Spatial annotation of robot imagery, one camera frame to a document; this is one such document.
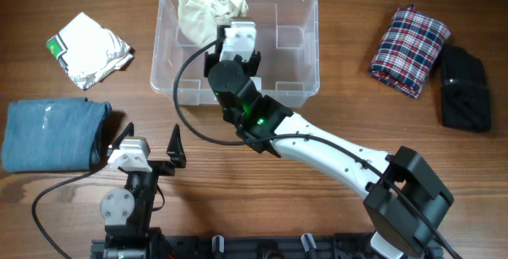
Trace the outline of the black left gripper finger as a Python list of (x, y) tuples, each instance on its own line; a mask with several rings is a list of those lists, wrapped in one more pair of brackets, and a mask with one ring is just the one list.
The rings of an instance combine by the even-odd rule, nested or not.
[(121, 142), (126, 137), (132, 137), (133, 135), (134, 135), (134, 124), (130, 122), (120, 133), (120, 135), (108, 146), (108, 150), (120, 149)]
[(168, 155), (171, 164), (175, 168), (185, 168), (187, 165), (187, 159), (183, 150), (183, 144), (181, 142), (180, 128), (178, 124), (175, 124), (171, 138), (168, 142), (166, 154)]

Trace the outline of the cream cloth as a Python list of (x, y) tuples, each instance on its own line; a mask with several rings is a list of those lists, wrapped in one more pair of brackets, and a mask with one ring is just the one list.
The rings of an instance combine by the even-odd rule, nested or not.
[(204, 47), (217, 38), (217, 27), (246, 17), (245, 0), (178, 0), (179, 28), (191, 42)]

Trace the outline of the plaid shirt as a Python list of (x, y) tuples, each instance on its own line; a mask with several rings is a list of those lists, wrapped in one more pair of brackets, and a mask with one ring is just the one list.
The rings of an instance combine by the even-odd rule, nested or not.
[(418, 11), (414, 4), (400, 7), (381, 38), (368, 73), (417, 99), (450, 36), (447, 25)]

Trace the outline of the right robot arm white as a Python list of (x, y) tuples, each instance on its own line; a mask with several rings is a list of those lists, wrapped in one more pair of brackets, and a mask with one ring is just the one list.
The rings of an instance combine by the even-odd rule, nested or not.
[(355, 145), (263, 95), (252, 79), (261, 60), (255, 40), (254, 22), (234, 21), (218, 26), (217, 46), (205, 54), (204, 76), (237, 136), (258, 153), (307, 164), (353, 190), (382, 257), (420, 257), (431, 241), (443, 244), (437, 228), (454, 198), (424, 158), (405, 146), (390, 155)]

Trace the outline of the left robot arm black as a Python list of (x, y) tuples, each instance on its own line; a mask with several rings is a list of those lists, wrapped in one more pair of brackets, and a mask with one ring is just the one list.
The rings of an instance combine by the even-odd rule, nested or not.
[(175, 258), (176, 252), (159, 227), (151, 227), (156, 194), (161, 176), (173, 176), (177, 168), (186, 167), (186, 157), (175, 125), (167, 145), (168, 160), (149, 160), (151, 150), (144, 137), (134, 135), (129, 123), (108, 147), (107, 164), (127, 175), (123, 188), (108, 191), (102, 198), (100, 213), (105, 221), (106, 237), (93, 241), (91, 258)]

